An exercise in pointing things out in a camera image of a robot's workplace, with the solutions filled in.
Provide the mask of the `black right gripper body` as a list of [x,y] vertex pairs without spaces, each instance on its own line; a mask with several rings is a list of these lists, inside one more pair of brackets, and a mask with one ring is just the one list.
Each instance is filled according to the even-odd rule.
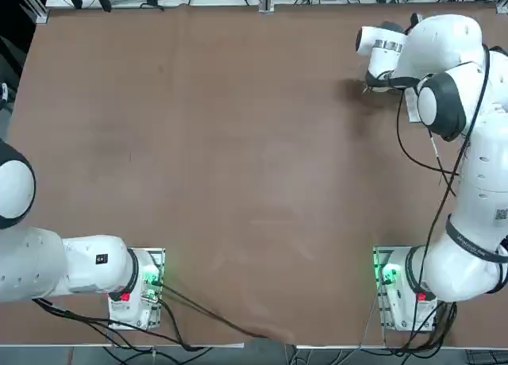
[[367,90],[374,92],[387,92],[389,90],[405,90],[417,86],[417,79],[413,77],[395,77],[392,71],[383,71],[378,75],[366,72],[364,81]]

